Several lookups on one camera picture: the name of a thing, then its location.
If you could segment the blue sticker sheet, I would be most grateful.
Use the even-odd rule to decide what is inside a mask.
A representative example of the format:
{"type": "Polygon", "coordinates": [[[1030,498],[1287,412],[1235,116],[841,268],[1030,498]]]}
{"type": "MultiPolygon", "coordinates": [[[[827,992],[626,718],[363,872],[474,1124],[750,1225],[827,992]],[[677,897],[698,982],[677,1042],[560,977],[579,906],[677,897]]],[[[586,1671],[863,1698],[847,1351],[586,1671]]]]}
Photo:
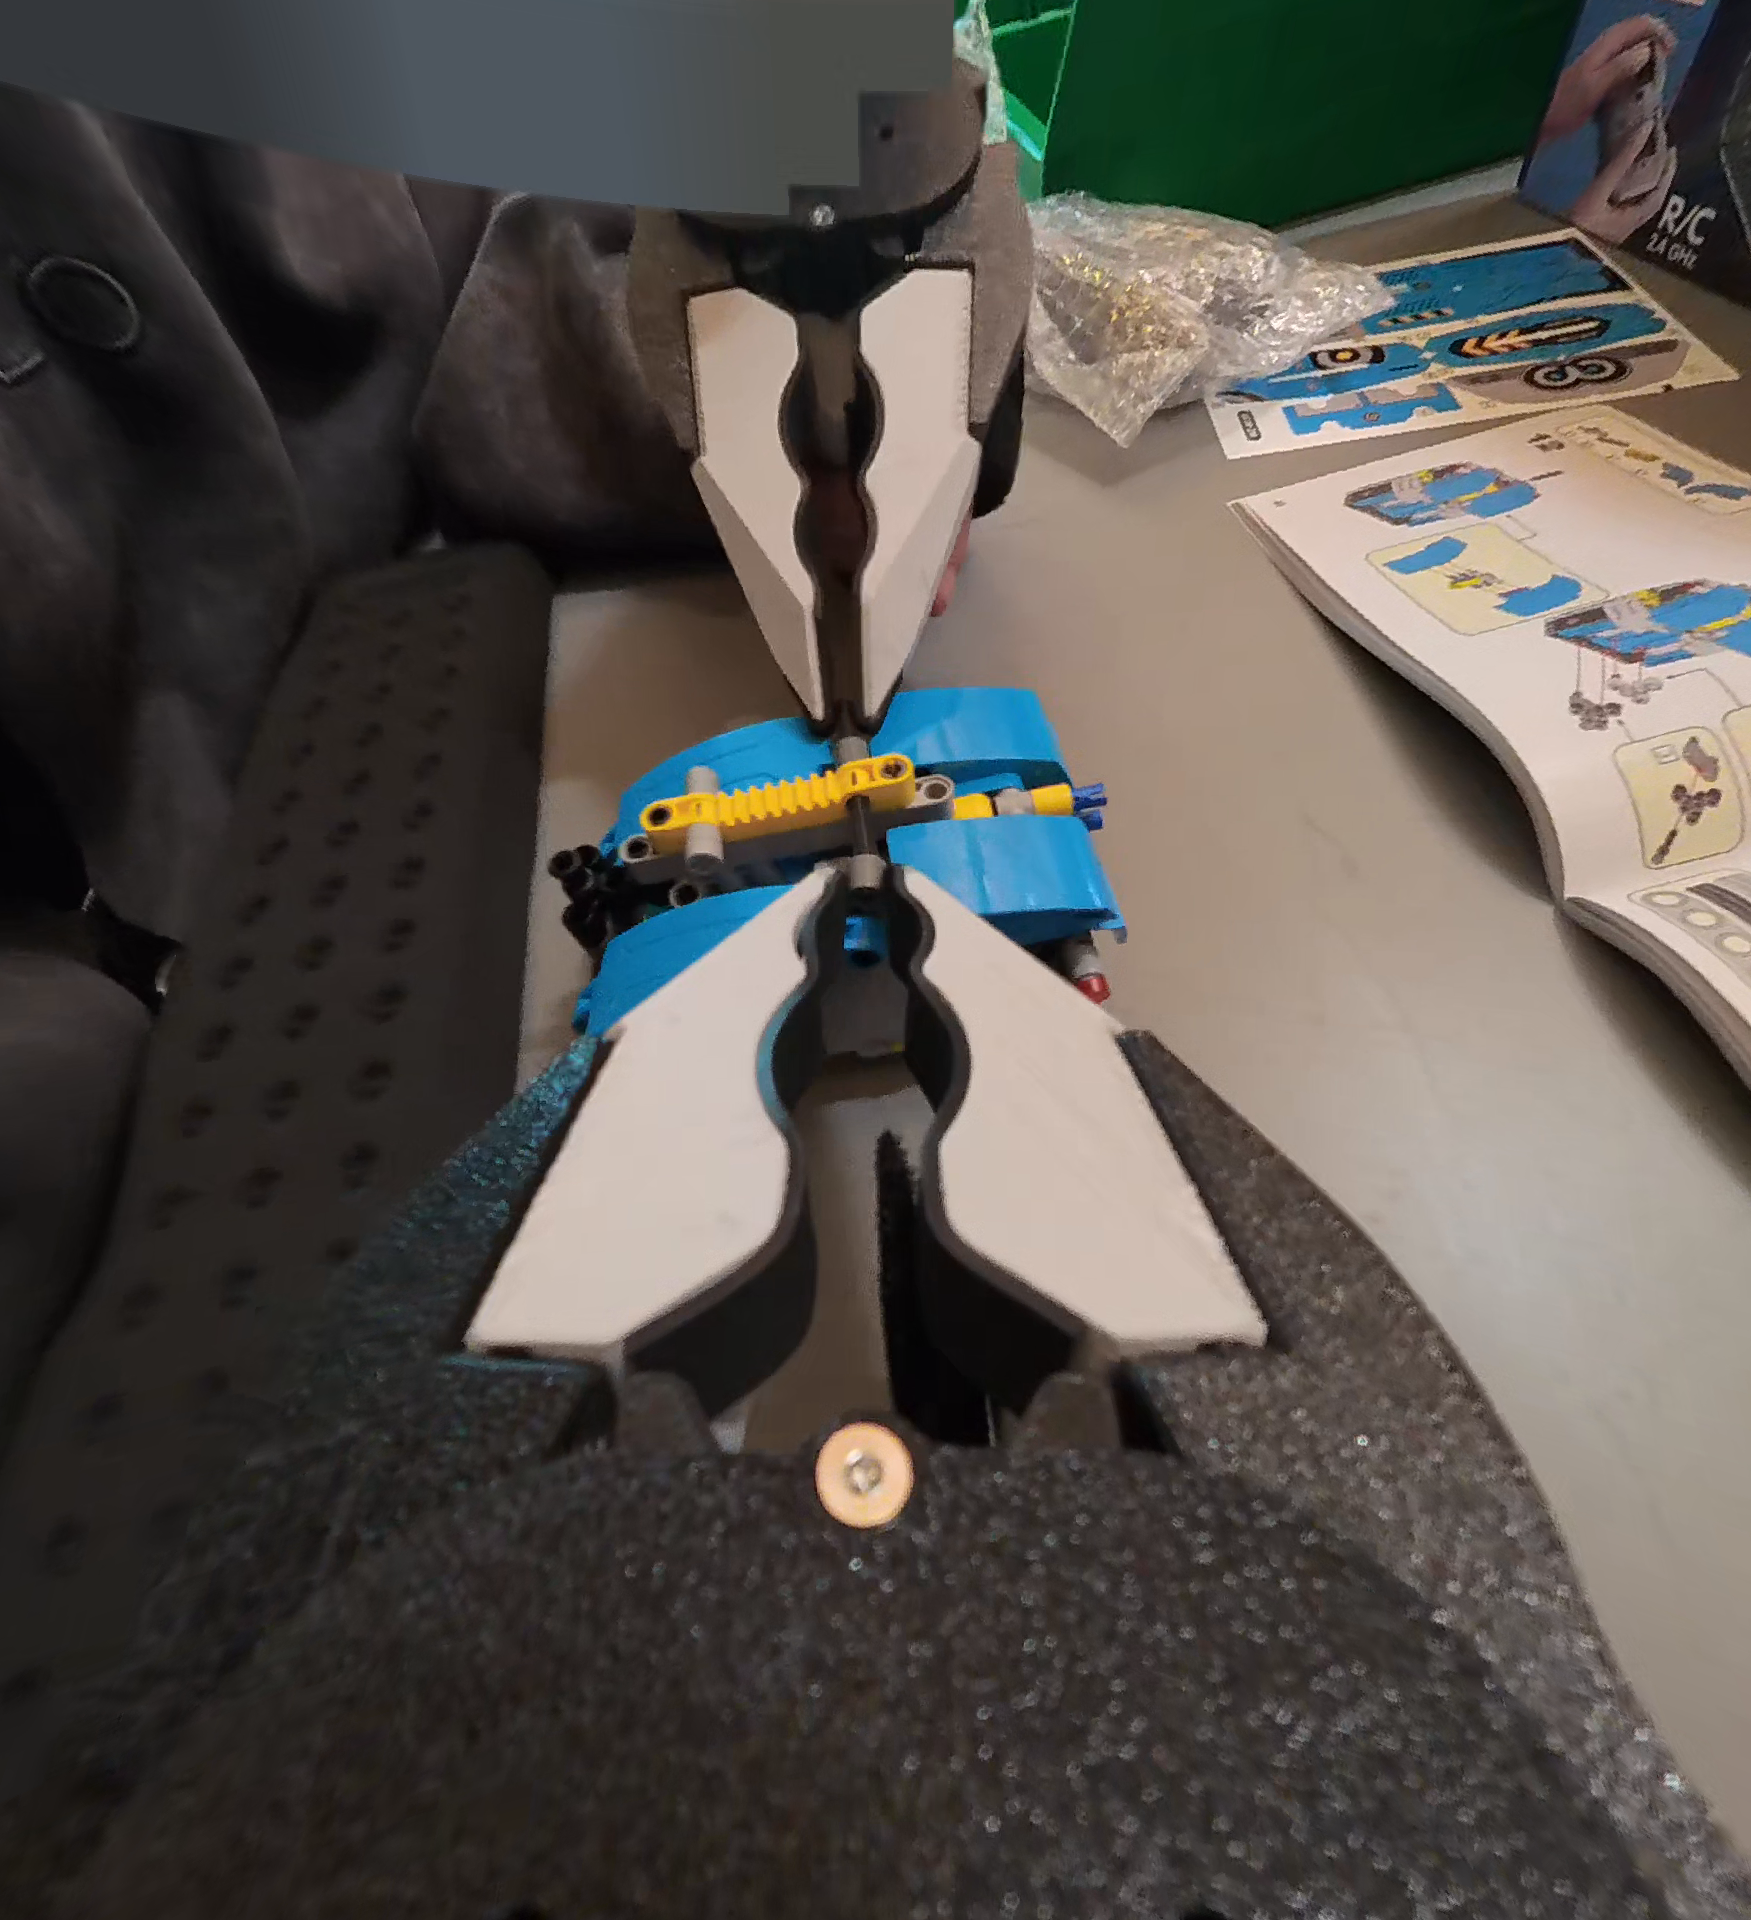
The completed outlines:
{"type": "Polygon", "coordinates": [[[1571,229],[1388,263],[1391,304],[1205,412],[1227,459],[1367,444],[1736,370],[1571,229]]]}

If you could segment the clear plastic bag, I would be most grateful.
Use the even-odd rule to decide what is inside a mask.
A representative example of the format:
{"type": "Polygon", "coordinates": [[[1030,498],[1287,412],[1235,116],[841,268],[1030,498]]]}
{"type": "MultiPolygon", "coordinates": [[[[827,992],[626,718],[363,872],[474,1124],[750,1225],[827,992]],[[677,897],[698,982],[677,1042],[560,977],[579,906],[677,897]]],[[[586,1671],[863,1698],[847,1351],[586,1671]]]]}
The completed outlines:
{"type": "Polygon", "coordinates": [[[1362,268],[1207,214],[1066,192],[1028,219],[1027,386],[1121,446],[1157,412],[1279,373],[1391,304],[1362,268]]]}

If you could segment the black perforated panel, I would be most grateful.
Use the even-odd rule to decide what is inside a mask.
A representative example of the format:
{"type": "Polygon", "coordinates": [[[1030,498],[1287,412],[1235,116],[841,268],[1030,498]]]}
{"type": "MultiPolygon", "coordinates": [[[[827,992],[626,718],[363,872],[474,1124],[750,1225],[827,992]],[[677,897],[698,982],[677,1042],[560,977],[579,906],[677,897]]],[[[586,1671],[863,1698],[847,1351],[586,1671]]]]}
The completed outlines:
{"type": "Polygon", "coordinates": [[[254,1444],[325,1286],[510,1092],[553,589],[334,583],[262,713],[94,1280],[0,1476],[0,1801],[254,1444]]]}

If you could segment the blue toy set box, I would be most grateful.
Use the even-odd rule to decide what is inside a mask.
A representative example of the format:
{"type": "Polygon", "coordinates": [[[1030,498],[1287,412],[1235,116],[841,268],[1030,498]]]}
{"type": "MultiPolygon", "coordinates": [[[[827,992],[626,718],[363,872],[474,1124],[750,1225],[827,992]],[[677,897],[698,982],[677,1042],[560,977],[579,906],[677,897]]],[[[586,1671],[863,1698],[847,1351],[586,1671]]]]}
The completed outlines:
{"type": "Polygon", "coordinates": [[[1578,4],[1518,196],[1751,310],[1751,2],[1578,4]]]}

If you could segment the blue toy brick car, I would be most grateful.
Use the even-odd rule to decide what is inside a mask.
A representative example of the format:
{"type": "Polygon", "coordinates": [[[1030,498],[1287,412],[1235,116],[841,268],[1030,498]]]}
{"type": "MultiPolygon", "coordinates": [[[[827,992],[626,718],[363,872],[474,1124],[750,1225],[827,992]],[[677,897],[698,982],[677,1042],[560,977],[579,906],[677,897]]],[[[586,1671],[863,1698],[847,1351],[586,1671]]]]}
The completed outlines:
{"type": "MultiPolygon", "coordinates": [[[[1128,935],[1094,846],[1107,796],[1070,778],[1032,691],[899,691],[850,768],[872,776],[886,859],[1084,996],[1107,996],[1095,941],[1128,935]]],[[[844,792],[822,737],[775,718],[656,763],[603,834],[555,851],[562,926],[593,969],[575,1036],[603,1040],[818,866],[846,860],[844,792]]]]}

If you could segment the green plastic bin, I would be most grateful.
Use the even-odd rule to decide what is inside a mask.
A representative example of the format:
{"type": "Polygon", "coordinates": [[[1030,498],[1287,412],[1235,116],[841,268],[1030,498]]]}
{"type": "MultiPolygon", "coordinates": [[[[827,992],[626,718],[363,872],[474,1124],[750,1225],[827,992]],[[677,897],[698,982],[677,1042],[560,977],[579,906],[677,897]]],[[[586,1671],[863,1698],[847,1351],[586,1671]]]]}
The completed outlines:
{"type": "Polygon", "coordinates": [[[1287,228],[1519,156],[1574,2],[984,2],[1028,194],[1287,228]]]}

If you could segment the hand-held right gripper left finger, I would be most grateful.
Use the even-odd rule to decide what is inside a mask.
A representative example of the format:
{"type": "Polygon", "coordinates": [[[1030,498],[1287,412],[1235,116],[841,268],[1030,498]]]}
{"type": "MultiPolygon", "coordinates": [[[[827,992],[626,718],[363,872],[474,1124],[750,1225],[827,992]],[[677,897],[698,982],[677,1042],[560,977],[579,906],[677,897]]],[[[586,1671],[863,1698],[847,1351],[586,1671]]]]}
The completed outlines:
{"type": "Polygon", "coordinates": [[[681,1379],[791,1358],[816,1250],[790,1113],[844,915],[841,877],[814,870],[609,1029],[468,1351],[681,1379]]]}

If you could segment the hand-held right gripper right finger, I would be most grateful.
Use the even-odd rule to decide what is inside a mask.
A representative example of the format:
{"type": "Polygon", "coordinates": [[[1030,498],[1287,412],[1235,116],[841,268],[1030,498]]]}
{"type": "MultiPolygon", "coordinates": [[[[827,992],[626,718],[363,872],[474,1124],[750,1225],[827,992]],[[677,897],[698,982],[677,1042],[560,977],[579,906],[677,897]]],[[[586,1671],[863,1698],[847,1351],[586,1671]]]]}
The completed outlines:
{"type": "Polygon", "coordinates": [[[895,883],[937,1342],[960,1363],[1266,1344],[1123,1025],[912,869],[895,883]]]}

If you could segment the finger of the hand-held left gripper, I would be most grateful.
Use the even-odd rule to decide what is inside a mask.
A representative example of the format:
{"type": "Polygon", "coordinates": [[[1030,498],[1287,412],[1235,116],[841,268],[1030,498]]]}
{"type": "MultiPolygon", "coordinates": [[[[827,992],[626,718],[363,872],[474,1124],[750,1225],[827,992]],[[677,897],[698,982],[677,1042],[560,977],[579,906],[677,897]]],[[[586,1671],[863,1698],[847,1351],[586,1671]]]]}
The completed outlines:
{"type": "Polygon", "coordinates": [[[695,293],[685,310],[695,402],[694,480],[770,653],[825,732],[829,567],[811,469],[814,368],[797,321],[756,292],[695,293]]]}
{"type": "Polygon", "coordinates": [[[878,431],[862,469],[870,541],[858,581],[862,697],[876,718],[928,620],[973,505],[973,275],[920,268],[862,306],[860,360],[878,431]]]}

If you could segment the person's left forearm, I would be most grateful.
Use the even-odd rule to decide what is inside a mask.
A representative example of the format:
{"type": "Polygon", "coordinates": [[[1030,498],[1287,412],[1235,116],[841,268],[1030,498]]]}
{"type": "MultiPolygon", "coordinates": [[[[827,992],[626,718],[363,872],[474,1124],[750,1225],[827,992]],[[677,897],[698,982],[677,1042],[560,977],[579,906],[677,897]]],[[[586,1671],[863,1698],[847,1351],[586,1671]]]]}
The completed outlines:
{"type": "Polygon", "coordinates": [[[635,211],[515,194],[490,214],[413,417],[447,541],[553,572],[722,561],[624,310],[635,211]]]}

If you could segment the open instruction booklet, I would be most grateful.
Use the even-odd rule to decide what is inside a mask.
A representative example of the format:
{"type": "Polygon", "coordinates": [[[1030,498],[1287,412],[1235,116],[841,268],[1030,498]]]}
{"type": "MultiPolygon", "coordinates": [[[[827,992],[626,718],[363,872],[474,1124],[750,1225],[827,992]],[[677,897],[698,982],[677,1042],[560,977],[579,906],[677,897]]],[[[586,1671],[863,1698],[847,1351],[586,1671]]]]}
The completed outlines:
{"type": "Polygon", "coordinates": [[[1751,474],[1585,407],[1233,511],[1498,757],[1560,911],[1751,1090],[1751,474]]]}

